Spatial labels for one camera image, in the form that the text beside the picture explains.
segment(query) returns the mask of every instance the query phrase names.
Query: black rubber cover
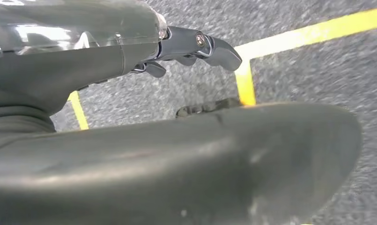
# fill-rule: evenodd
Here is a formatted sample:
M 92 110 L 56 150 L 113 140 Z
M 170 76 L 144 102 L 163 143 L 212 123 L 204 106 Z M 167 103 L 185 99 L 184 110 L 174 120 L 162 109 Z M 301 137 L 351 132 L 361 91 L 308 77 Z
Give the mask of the black rubber cover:
M 0 224 L 303 222 L 355 166 L 362 131 L 329 105 L 233 108 L 184 120 L 46 134 L 46 113 L 0 118 Z

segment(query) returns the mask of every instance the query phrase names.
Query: yellow floor marking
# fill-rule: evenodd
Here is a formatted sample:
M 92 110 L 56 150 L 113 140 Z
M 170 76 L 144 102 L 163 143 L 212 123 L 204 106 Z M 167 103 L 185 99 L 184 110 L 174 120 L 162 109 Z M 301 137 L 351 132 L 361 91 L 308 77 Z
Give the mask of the yellow floor marking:
M 235 47 L 244 62 L 235 72 L 239 97 L 244 105 L 255 105 L 255 92 L 249 60 L 324 42 L 377 28 L 377 9 L 359 12 L 288 31 Z
M 254 84 L 251 77 L 251 66 L 249 60 L 242 61 L 241 66 L 235 71 L 238 94 L 243 105 L 255 105 Z
M 87 130 L 89 129 L 88 122 L 86 121 L 85 113 L 83 112 L 81 103 L 79 101 L 79 95 L 77 91 L 74 91 L 70 94 L 70 97 L 68 97 L 68 100 L 73 105 L 75 116 L 78 120 L 79 127 L 81 130 Z

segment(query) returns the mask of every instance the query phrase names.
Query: robotic finger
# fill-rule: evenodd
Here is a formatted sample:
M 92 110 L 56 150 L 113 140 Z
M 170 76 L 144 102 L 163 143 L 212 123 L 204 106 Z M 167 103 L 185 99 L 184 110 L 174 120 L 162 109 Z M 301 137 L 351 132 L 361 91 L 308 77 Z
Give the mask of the robotic finger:
M 242 63 L 241 57 L 227 42 L 199 30 L 169 26 L 167 35 L 159 42 L 156 56 L 140 62 L 132 72 L 148 72 L 159 78 L 165 75 L 166 69 L 156 61 L 176 60 L 185 66 L 192 66 L 197 59 L 228 71 L 238 69 Z

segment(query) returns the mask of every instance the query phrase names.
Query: gray carpet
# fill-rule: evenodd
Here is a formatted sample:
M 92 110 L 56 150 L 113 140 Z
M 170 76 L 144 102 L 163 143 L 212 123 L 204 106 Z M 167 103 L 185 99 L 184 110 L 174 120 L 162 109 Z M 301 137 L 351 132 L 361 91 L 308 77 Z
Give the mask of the gray carpet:
M 342 15 L 377 8 L 377 0 L 148 0 L 171 25 L 201 29 L 241 45 Z M 89 127 L 164 120 L 184 106 L 237 96 L 235 77 L 198 62 L 164 62 L 161 79 L 126 75 L 80 92 Z M 365 150 L 351 182 L 313 219 L 319 225 L 377 225 L 377 30 L 251 61 L 259 103 L 340 105 L 364 126 Z M 79 128 L 69 104 L 58 130 Z

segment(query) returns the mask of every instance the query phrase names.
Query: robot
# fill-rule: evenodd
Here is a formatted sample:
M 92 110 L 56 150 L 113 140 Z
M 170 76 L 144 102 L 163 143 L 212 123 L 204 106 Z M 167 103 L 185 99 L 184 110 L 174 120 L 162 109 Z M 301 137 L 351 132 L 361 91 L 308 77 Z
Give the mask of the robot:
M 49 117 L 71 92 L 127 73 L 162 77 L 164 60 L 242 62 L 140 1 L 0 0 L 0 225 L 298 224 L 355 167 L 361 126 L 332 105 L 235 102 L 56 133 Z

